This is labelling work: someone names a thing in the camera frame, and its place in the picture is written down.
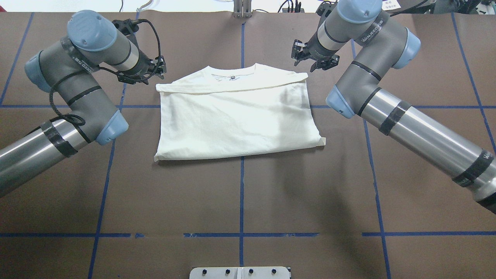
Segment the white t-shirt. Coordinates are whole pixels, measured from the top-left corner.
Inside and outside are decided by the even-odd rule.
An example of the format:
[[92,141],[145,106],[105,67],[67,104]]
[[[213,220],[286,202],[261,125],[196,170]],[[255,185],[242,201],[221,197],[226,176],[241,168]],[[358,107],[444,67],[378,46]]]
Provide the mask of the white t-shirt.
[[237,157],[325,145],[313,122],[306,73],[261,64],[206,67],[157,84],[157,160]]

